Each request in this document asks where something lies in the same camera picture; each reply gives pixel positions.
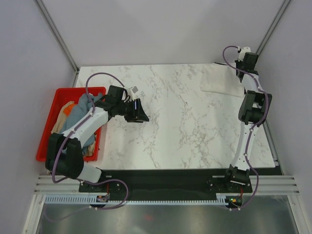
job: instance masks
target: white wall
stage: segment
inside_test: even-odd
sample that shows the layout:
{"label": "white wall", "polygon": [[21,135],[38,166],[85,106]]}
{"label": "white wall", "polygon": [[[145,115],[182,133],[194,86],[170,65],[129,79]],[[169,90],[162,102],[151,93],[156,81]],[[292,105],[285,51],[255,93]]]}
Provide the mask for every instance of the white wall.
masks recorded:
{"label": "white wall", "polygon": [[39,171],[35,155],[54,92],[74,72],[32,0],[0,7],[0,227],[21,233]]}
{"label": "white wall", "polygon": [[43,1],[78,66],[222,61],[229,44],[256,50],[283,2]]}
{"label": "white wall", "polygon": [[294,0],[257,69],[273,95],[269,123],[286,173],[293,174],[312,220],[312,1]]}

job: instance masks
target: white table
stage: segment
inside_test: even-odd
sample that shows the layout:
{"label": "white table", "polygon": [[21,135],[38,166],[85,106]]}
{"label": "white table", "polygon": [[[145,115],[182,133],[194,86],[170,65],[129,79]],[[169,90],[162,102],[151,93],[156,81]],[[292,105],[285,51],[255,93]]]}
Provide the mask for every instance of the white table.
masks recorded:
{"label": "white table", "polygon": [[[235,155],[242,98],[200,91],[204,64],[82,67],[76,87],[84,87],[96,72],[118,77],[126,87],[136,86],[150,118],[127,123],[115,117],[101,137],[101,169],[228,168]],[[118,86],[109,76],[93,77],[89,86]],[[254,167],[274,167],[263,127],[250,159]]]}

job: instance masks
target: perforated metal strip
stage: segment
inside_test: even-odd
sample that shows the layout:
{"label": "perforated metal strip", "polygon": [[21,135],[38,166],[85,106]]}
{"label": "perforated metal strip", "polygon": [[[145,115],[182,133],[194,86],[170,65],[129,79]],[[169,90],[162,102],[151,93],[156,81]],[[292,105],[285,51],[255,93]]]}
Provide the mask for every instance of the perforated metal strip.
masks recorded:
{"label": "perforated metal strip", "polygon": [[[119,204],[121,201],[97,202],[96,195],[47,195],[46,204]],[[225,196],[217,196],[217,200],[199,201],[126,201],[129,205],[227,205]]]}

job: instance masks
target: folded white cloth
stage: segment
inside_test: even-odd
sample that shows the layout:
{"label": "folded white cloth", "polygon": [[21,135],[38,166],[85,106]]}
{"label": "folded white cloth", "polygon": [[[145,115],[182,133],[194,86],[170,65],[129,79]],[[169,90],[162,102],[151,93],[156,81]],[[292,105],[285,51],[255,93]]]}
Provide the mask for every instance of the folded white cloth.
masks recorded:
{"label": "folded white cloth", "polygon": [[200,89],[205,92],[228,94],[241,98],[244,96],[244,86],[236,76],[235,69],[216,63],[205,65]]}

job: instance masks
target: blue cloth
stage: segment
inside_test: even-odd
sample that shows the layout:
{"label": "blue cloth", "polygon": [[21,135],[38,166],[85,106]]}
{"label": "blue cloth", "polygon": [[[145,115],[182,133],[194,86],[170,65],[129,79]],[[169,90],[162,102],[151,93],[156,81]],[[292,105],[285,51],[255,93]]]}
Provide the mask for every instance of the blue cloth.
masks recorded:
{"label": "blue cloth", "polygon": [[[96,102],[98,101],[103,94],[99,93],[96,97],[94,97],[93,95],[91,95],[91,99]],[[62,133],[68,129],[70,129],[71,127],[73,127],[76,123],[79,122],[79,120],[81,120],[87,113],[88,111],[92,108],[92,104],[88,99],[88,96],[86,94],[83,94],[78,101],[78,104],[75,105],[72,108],[72,111],[70,112],[69,116],[67,117],[62,129],[60,130],[59,133]],[[82,153],[85,155],[87,153],[88,150],[88,146],[92,145],[93,142],[95,141],[95,136],[94,134],[92,136],[90,136],[90,138],[86,141],[86,143],[83,145],[82,147]]]}

